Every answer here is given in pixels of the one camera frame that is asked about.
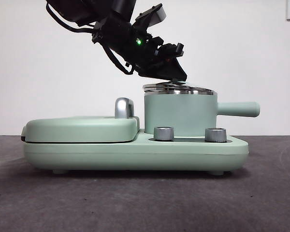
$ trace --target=green led light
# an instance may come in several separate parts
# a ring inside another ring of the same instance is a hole
[[[136,43],[137,43],[137,45],[139,45],[139,46],[140,46],[140,45],[142,44],[142,40],[141,40],[141,39],[139,39],[139,38],[137,38],[137,39],[136,39]]]

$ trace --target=silver knob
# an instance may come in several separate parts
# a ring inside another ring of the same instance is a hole
[[[224,143],[227,141],[227,131],[223,128],[205,129],[205,141],[213,143]]]
[[[129,98],[118,98],[115,103],[115,118],[134,117],[134,104]]]
[[[174,128],[173,127],[155,127],[154,139],[158,141],[173,141]]]

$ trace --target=rubber foot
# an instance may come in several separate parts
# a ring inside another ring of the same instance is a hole
[[[53,174],[62,175],[68,173],[68,170],[53,170]]]
[[[210,175],[223,175],[224,171],[209,171],[207,173]]]

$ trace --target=pot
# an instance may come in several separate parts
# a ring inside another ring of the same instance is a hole
[[[175,136],[204,136],[215,128],[217,115],[257,117],[256,102],[218,103],[213,90],[185,82],[166,82],[143,86],[145,91],[145,133],[155,127],[173,127]]]

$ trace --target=dark gray mat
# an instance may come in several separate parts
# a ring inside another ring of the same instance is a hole
[[[290,232],[290,136],[240,137],[245,166],[203,172],[71,172],[30,166],[0,136],[0,232]]]

